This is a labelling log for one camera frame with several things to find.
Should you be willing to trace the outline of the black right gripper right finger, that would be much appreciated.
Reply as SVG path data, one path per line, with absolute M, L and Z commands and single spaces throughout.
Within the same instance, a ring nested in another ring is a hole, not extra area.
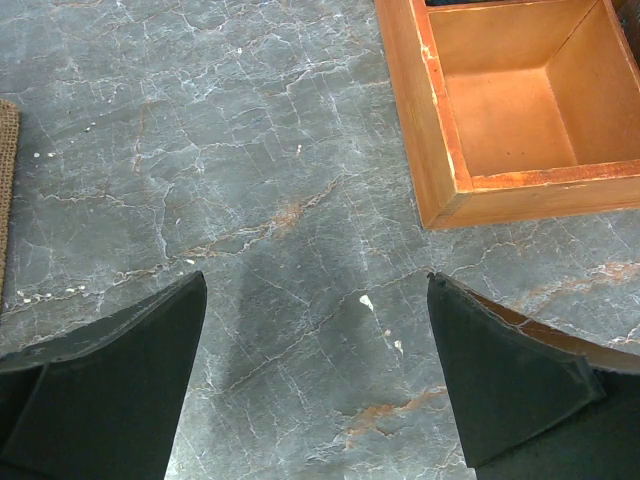
M 429 320 L 480 479 L 635 479 L 639 358 L 429 277 Z

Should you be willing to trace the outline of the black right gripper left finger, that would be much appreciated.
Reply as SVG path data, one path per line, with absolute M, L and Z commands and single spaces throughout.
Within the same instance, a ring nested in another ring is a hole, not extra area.
M 195 271 L 2 356 L 2 478 L 164 478 L 206 304 Z

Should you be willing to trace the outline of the burlap canvas tote bag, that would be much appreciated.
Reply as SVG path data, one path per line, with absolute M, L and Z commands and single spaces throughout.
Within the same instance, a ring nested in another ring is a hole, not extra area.
M 0 104 L 0 291 L 3 291 L 9 242 L 9 216 L 20 137 L 20 111 L 10 101 L 2 99 Z

